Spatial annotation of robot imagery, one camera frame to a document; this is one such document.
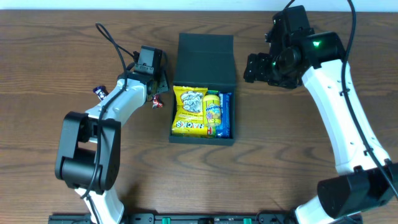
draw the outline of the open box lid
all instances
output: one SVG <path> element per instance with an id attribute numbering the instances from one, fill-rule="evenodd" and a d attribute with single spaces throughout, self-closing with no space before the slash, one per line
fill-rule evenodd
<path id="1" fill-rule="evenodd" d="M 233 91 L 233 40 L 232 35 L 180 34 L 174 85 Z"/>

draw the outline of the yellow snack bag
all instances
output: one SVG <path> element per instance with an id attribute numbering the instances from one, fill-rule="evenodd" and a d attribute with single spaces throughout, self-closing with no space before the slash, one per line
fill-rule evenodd
<path id="1" fill-rule="evenodd" d="M 172 125 L 172 134 L 190 137 L 215 137 L 216 130 L 203 124 L 203 97 L 207 88 L 174 86 L 177 112 Z"/>

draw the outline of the cable clip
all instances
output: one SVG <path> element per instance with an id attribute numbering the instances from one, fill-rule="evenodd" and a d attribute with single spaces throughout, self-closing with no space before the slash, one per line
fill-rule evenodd
<path id="1" fill-rule="evenodd" d="M 369 149 L 363 151 L 363 154 L 365 154 L 365 156 L 368 156 L 369 151 L 373 151 L 373 148 L 370 147 Z"/>
<path id="2" fill-rule="evenodd" d="M 346 90 L 343 90 L 340 92 L 340 96 L 343 96 L 344 93 L 348 93 L 350 91 L 349 88 L 347 88 Z"/>

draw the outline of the green connector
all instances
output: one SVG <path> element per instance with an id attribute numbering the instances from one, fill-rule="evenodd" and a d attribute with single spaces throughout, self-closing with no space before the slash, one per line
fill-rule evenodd
<path id="1" fill-rule="evenodd" d="M 251 224 L 251 218 L 244 218 L 243 224 Z"/>
<path id="2" fill-rule="evenodd" d="M 171 218 L 162 218 L 162 224 L 170 224 L 171 222 L 172 222 Z"/>

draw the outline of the green led light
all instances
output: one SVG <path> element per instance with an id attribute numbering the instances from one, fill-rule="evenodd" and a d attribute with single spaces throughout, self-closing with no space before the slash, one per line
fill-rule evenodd
<path id="1" fill-rule="evenodd" d="M 244 218 L 243 224 L 251 224 L 251 218 Z"/>
<path id="2" fill-rule="evenodd" d="M 319 45 L 321 44 L 320 41 L 314 41 L 314 42 L 312 42 L 312 43 L 313 43 L 313 45 L 314 45 L 315 47 L 319 47 Z"/>
<path id="3" fill-rule="evenodd" d="M 171 218 L 162 218 L 162 224 L 171 224 L 172 219 Z"/>

